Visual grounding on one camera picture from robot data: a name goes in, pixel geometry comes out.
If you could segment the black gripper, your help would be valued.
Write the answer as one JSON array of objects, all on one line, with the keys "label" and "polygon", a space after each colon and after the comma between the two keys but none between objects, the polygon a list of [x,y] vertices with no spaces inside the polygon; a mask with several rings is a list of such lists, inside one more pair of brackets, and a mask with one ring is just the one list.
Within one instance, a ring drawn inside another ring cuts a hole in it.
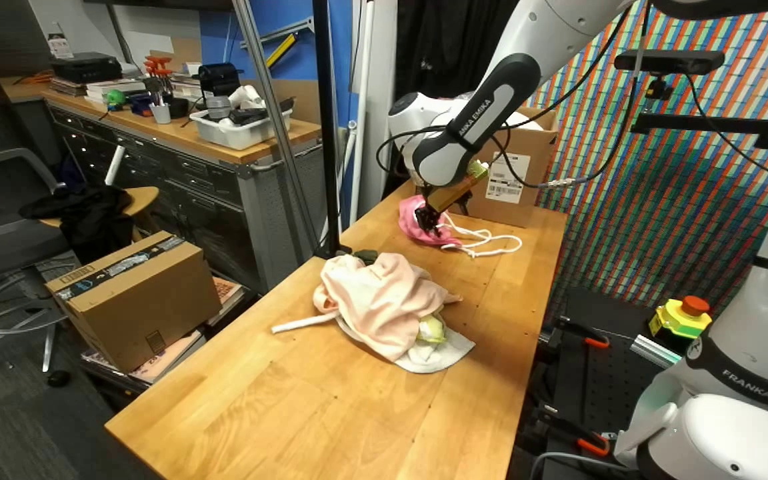
[{"label": "black gripper", "polygon": [[416,194],[418,194],[418,202],[410,208],[410,220],[424,231],[434,231],[438,223],[439,223],[439,216],[451,208],[451,204],[459,204],[459,202],[466,202],[471,196],[471,188],[459,196],[459,199],[442,199],[439,196],[439,188],[442,187],[418,187]]}]

